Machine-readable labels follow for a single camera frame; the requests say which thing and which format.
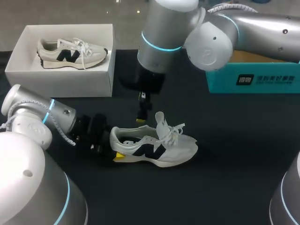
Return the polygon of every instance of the teal box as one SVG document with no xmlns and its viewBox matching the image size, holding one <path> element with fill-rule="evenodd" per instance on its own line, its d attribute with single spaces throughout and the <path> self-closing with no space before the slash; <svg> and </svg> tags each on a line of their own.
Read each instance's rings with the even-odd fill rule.
<svg viewBox="0 0 300 225">
<path fill-rule="evenodd" d="M 300 64 L 232 62 L 206 72 L 210 93 L 300 93 Z"/>
</svg>

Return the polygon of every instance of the new balance sneaker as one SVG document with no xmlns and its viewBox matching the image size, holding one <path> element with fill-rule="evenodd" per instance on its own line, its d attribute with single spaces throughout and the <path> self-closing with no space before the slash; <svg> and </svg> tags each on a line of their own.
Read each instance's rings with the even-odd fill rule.
<svg viewBox="0 0 300 225">
<path fill-rule="evenodd" d="M 37 53 L 45 69 L 62 67 L 87 69 L 102 62 L 108 50 L 74 38 L 73 41 L 58 39 L 57 42 L 39 40 Z"/>
<path fill-rule="evenodd" d="M 155 115 L 157 127 L 134 129 L 114 127 L 110 135 L 111 148 L 120 153 L 115 162 L 149 161 L 159 167 L 170 167 L 190 160 L 197 152 L 194 138 L 182 135 L 185 124 L 171 127 L 163 112 Z"/>
</svg>

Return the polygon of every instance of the shoe sole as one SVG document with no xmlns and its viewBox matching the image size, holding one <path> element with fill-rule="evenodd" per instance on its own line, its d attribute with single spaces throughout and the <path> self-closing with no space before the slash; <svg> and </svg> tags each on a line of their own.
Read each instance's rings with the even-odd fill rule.
<svg viewBox="0 0 300 225">
<path fill-rule="evenodd" d="M 124 158 L 121 159 L 114 159 L 114 162 L 116 163 L 136 163 L 136 162 L 140 162 L 140 161 L 148 161 L 151 162 L 159 167 L 171 167 L 171 166 L 176 166 L 176 165 L 180 165 L 183 164 L 187 161 L 189 161 L 192 157 L 194 157 L 194 155 L 192 155 L 190 158 L 184 159 L 182 161 L 177 161 L 177 162 L 173 162 L 173 163 L 169 163 L 169 162 L 161 162 L 152 158 L 147 158 L 145 156 L 132 156 L 132 155 L 126 155 L 124 153 L 121 153 L 122 155 L 124 155 Z"/>
<path fill-rule="evenodd" d="M 44 69 L 58 69 L 58 68 L 64 68 L 64 67 L 73 67 L 73 68 L 76 68 L 76 69 L 84 69 L 83 68 L 83 65 L 80 64 L 80 63 L 73 63 L 73 62 L 66 62 L 66 61 L 62 61 L 62 62 L 51 62 L 51 61 L 45 61 L 43 60 L 40 55 L 38 54 L 39 58 L 41 59 L 41 66 L 44 68 Z M 101 63 L 103 60 L 105 60 L 107 57 L 107 54 L 106 56 L 101 59 L 101 60 L 98 60 L 98 61 L 95 61 L 95 62 L 91 62 L 91 63 L 86 63 L 84 64 L 85 68 L 88 69 L 88 68 L 91 68 L 91 67 L 94 67 L 96 66 L 97 64 Z"/>
</svg>

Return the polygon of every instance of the teal cardboard box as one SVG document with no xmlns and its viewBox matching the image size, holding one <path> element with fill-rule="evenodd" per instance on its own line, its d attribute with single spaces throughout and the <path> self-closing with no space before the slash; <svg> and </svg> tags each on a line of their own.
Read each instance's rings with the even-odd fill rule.
<svg viewBox="0 0 300 225">
<path fill-rule="evenodd" d="M 300 64 L 235 51 L 220 70 L 206 73 L 210 93 L 300 93 Z"/>
</svg>

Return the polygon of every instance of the white shoe box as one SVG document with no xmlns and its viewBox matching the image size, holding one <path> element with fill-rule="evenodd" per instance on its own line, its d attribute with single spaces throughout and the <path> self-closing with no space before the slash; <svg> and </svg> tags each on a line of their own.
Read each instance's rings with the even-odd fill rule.
<svg viewBox="0 0 300 225">
<path fill-rule="evenodd" d="M 39 39 L 79 38 L 108 50 L 99 66 L 87 70 L 72 67 L 44 69 L 37 54 Z M 9 59 L 5 73 L 11 85 L 20 84 L 46 97 L 111 97 L 115 65 L 112 24 L 26 26 Z"/>
</svg>

